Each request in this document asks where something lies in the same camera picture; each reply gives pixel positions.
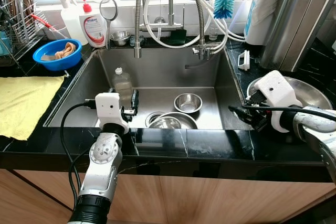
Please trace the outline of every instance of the kitchen sink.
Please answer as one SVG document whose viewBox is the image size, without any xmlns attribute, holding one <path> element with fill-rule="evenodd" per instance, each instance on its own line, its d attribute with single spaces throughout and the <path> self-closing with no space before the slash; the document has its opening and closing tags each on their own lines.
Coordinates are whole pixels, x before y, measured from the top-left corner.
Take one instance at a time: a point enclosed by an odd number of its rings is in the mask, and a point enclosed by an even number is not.
<svg viewBox="0 0 336 224">
<path fill-rule="evenodd" d="M 203 100 L 199 112 L 192 114 L 198 129 L 248 130 L 228 105 L 241 104 L 230 62 L 224 51 L 208 61 L 201 61 L 191 48 L 142 49 L 142 58 L 135 59 L 133 49 L 97 50 L 87 60 L 71 90 L 60 100 L 45 126 L 59 127 L 61 119 L 71 106 L 84 99 L 93 99 L 112 87 L 117 67 L 130 74 L 132 84 L 139 91 L 137 116 L 130 122 L 132 128 L 144 128 L 146 118 L 153 112 L 172 112 L 174 99 L 182 93 L 195 93 Z M 67 127 L 98 126 L 95 110 L 80 107 L 67 117 Z"/>
</svg>

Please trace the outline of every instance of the blue brush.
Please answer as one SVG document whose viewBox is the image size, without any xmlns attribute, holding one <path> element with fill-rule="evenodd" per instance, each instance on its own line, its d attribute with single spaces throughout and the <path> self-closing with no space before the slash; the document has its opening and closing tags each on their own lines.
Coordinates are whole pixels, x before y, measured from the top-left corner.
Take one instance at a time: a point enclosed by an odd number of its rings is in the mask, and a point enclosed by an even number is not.
<svg viewBox="0 0 336 224">
<path fill-rule="evenodd" d="M 215 0 L 214 17 L 232 18 L 235 0 Z"/>
</svg>

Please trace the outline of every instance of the pull-down faucet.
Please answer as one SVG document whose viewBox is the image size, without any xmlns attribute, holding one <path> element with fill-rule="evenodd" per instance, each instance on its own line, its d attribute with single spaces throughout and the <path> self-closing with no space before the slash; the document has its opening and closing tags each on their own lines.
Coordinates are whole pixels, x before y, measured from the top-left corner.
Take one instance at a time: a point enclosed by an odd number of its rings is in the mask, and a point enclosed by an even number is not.
<svg viewBox="0 0 336 224">
<path fill-rule="evenodd" d="M 142 0 L 143 6 L 145 5 L 146 0 Z M 177 29 L 183 29 L 184 24 L 176 24 L 174 22 L 174 7 L 173 0 L 169 0 L 169 13 L 168 13 L 168 23 L 157 23 L 150 24 L 153 27 L 153 30 L 158 30 L 161 27 L 161 31 L 172 31 Z M 201 0 L 196 0 L 198 18 L 199 18 L 199 43 L 198 49 L 193 48 L 193 53 L 198 54 L 199 59 L 208 59 L 210 56 L 210 49 L 206 48 L 204 40 L 204 18 Z M 135 43 L 134 43 L 134 57 L 141 58 L 141 46 L 139 41 L 139 31 L 147 31 L 145 25 L 140 25 L 140 9 L 141 9 L 141 0 L 136 0 L 135 2 Z"/>
</svg>

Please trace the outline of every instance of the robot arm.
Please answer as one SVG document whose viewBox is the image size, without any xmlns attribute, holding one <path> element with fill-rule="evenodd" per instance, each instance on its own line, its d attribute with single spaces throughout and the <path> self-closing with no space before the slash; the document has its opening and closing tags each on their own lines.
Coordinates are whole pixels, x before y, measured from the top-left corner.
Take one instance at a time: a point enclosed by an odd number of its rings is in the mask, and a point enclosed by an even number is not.
<svg viewBox="0 0 336 224">
<path fill-rule="evenodd" d="M 107 214 L 116 190 L 118 167 L 122 161 L 121 136 L 129 131 L 126 120 L 130 121 L 137 114 L 137 90 L 132 96 L 132 109 L 127 111 L 119 109 L 118 93 L 101 93 L 95 100 L 102 132 L 89 151 L 89 168 L 68 224 L 107 222 Z"/>
<path fill-rule="evenodd" d="M 262 130 L 266 124 L 279 132 L 294 132 L 295 135 L 317 153 L 326 165 L 328 172 L 336 183 L 336 122 L 321 116 L 295 111 L 272 111 L 268 113 L 267 107 L 292 107 L 302 108 L 300 101 L 296 99 L 294 89 L 278 71 L 272 71 L 262 77 L 255 84 L 256 91 L 246 98 L 249 111 L 229 106 L 242 121 L 250 124 L 255 130 Z M 321 115 L 336 119 L 335 110 L 323 110 L 314 106 L 306 106 L 303 109 L 315 111 Z"/>
</svg>

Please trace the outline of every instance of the white clip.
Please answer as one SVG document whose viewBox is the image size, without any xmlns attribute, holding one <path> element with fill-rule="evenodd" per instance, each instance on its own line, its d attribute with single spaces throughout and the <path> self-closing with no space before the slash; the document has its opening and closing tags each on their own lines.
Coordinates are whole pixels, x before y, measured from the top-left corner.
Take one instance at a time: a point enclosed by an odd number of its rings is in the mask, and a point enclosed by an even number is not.
<svg viewBox="0 0 336 224">
<path fill-rule="evenodd" d="M 244 62 L 243 64 L 239 64 L 239 61 L 241 58 L 244 58 Z M 249 70 L 250 69 L 250 51 L 247 51 L 245 50 L 243 53 L 241 53 L 239 56 L 238 56 L 238 68 L 239 69 L 243 69 L 245 71 Z"/>
</svg>

